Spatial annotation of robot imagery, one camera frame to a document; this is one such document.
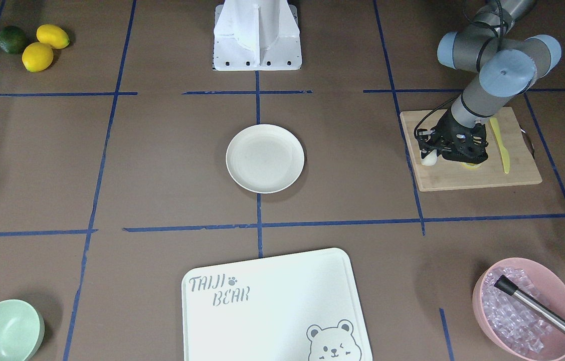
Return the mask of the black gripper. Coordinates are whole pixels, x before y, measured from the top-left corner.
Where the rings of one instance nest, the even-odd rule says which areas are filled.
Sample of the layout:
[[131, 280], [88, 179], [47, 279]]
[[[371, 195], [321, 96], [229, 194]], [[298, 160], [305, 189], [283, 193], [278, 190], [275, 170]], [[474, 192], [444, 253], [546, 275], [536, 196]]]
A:
[[470, 164], [481, 164], [488, 160], [485, 125], [477, 123], [472, 128], [461, 125], [452, 116], [450, 109], [431, 128], [420, 125], [434, 113], [432, 110], [417, 125], [417, 142], [421, 150], [436, 149], [445, 160]]

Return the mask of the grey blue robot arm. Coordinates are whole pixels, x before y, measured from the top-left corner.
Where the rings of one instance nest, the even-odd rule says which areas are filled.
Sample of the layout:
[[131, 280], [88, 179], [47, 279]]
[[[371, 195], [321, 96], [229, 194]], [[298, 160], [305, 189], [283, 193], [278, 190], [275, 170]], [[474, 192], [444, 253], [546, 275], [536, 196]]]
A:
[[514, 96], [525, 93], [548, 75], [562, 57], [562, 48], [550, 35], [523, 41], [507, 34], [528, 14], [534, 1], [488, 1], [461, 32], [446, 34], [438, 44], [440, 64], [476, 73], [472, 82], [449, 100], [432, 128], [414, 128], [421, 163], [433, 166], [438, 157], [480, 164], [488, 159], [486, 126]]

